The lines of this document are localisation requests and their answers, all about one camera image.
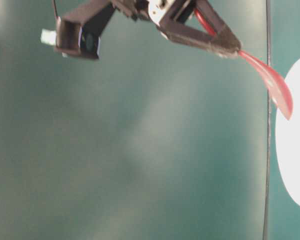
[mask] vertical line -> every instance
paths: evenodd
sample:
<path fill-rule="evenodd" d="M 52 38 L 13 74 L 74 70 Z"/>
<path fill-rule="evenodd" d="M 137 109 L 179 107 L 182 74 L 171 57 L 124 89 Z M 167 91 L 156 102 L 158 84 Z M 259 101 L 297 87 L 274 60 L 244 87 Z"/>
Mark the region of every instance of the vertical line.
<path fill-rule="evenodd" d="M 272 65 L 271 49 L 271 0 L 266 0 L 266 46 L 267 46 L 267 64 Z M 270 147 L 271 147 L 271 98 L 267 94 L 267 156 L 266 156 L 266 183 L 265 183 L 265 206 L 263 221 L 263 240 L 268 239 L 268 207 L 269 207 L 269 182 L 270 182 Z"/>
<path fill-rule="evenodd" d="M 57 11 L 56 0 L 52 0 L 52 7 L 53 7 L 53 11 L 54 11 L 54 17 L 55 17 L 55 19 L 57 19 L 58 18 L 58 11 Z"/>

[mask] green backdrop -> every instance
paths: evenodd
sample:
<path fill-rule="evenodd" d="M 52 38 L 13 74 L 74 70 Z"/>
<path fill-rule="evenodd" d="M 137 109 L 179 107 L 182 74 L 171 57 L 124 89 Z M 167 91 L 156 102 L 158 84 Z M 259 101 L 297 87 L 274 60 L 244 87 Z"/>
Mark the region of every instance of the green backdrop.
<path fill-rule="evenodd" d="M 59 12 L 80 2 L 58 1 Z M 210 3 L 266 61 L 266 1 Z M 258 74 L 118 12 L 97 62 L 42 45 L 41 29 L 54 27 L 49 0 L 0 0 L 0 240 L 262 239 L 268 98 Z M 287 43 L 273 31 L 276 64 Z M 284 74 L 291 61 L 275 67 Z M 275 194 L 274 156 L 270 179 L 269 236 L 283 239 L 280 206 L 290 219 L 300 209 Z"/>
<path fill-rule="evenodd" d="M 300 0 L 271 0 L 271 20 L 271 62 L 280 74 L 286 76 L 300 59 Z M 268 239 L 300 240 L 300 206 L 289 196 L 279 172 L 274 106 L 271 111 Z M 295 157 L 300 158 L 300 155 L 296 152 Z"/>

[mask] red spoon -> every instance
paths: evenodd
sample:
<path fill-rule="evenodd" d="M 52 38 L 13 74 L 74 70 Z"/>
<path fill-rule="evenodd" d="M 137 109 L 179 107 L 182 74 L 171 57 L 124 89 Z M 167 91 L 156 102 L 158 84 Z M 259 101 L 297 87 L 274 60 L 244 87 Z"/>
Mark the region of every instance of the red spoon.
<path fill-rule="evenodd" d="M 202 14 L 197 9 L 194 10 L 194 14 L 197 17 L 198 21 L 201 23 L 201 25 L 210 35 L 216 35 L 215 30 L 211 27 L 211 25 L 205 20 L 204 16 L 202 16 Z M 284 117 L 287 120 L 289 120 L 293 112 L 294 104 L 292 95 L 288 86 L 285 83 L 284 78 L 279 73 L 277 73 L 272 67 L 266 65 L 264 62 L 248 54 L 247 52 L 240 50 L 238 54 L 249 64 L 251 64 L 255 68 L 255 70 L 261 75 L 264 84 L 272 98 L 272 101 L 280 109 Z"/>

